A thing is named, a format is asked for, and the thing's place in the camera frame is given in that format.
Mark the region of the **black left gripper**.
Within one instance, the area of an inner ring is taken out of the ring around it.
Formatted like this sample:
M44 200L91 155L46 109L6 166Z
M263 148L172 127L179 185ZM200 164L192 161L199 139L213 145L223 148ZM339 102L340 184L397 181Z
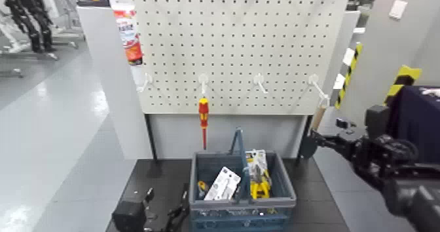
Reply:
M145 194L145 217L146 222L143 226L144 232L162 231L175 232L181 227L185 218L189 215L189 195L188 191L182 192L180 204L175 209L167 210L164 215L167 218L166 223L161 227L155 227L154 224L159 218L159 215L153 212L150 208L150 202L155 197L154 188L151 187Z

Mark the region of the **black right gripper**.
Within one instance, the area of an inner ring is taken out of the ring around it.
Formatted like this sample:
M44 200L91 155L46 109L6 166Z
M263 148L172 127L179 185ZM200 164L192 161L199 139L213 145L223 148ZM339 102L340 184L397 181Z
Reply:
M342 118L336 118L335 124L344 130L356 127L355 123ZM354 172L367 183L383 183L397 167L414 164L418 158L418 148L413 143L387 134L375 139L362 136L353 147L353 142L339 135L322 135L315 130L312 139L317 146L331 148L348 159Z

